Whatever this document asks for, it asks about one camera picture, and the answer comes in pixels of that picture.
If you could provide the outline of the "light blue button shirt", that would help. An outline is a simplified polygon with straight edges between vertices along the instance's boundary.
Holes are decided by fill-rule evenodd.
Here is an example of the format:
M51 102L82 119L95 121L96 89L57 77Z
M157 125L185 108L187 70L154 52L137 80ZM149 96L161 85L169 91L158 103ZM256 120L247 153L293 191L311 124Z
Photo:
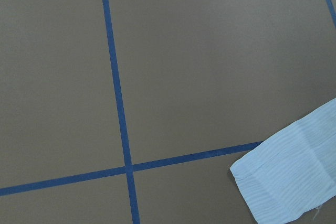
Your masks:
M288 223L335 196L335 101L272 135L230 171L258 223Z

